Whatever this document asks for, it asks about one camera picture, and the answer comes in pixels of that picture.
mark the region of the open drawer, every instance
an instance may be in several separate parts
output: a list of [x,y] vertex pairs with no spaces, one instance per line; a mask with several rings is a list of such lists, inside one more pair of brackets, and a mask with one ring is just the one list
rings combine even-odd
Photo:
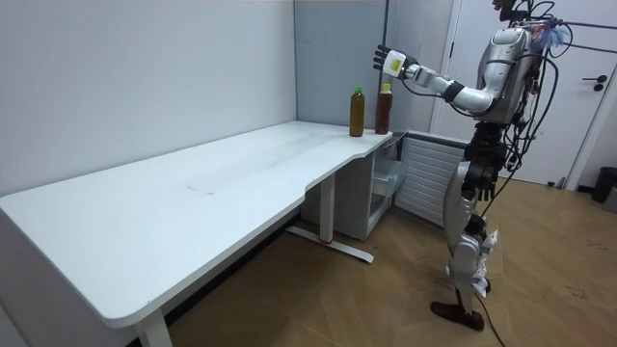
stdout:
[[405,179],[406,166],[402,162],[377,159],[373,176],[373,194],[391,197]]

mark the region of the desk surface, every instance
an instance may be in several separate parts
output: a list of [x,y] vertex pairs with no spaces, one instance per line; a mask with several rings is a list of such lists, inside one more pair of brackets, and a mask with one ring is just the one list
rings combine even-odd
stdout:
[[112,328],[133,325],[391,135],[293,121],[0,199]]

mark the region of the plastic bottle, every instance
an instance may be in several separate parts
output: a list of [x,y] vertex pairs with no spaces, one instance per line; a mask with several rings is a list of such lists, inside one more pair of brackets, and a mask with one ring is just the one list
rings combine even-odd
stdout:
[[364,95],[362,87],[356,87],[351,95],[349,136],[360,137],[364,133]]
[[390,85],[384,84],[377,96],[377,110],[375,115],[375,133],[386,135],[389,131],[389,110],[392,107],[392,92]]

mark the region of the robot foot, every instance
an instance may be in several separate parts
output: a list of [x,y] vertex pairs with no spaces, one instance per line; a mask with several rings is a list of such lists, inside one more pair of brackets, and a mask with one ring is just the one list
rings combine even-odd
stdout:
[[465,314],[465,309],[456,304],[442,304],[433,302],[431,303],[431,310],[443,319],[447,319],[450,322],[462,324],[477,332],[484,330],[484,318],[476,311],[473,314]]

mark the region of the black trash bin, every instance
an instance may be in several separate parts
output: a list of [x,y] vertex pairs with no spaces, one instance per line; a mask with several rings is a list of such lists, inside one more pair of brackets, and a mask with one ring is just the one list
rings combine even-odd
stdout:
[[591,199],[604,203],[615,185],[617,185],[617,168],[601,168]]

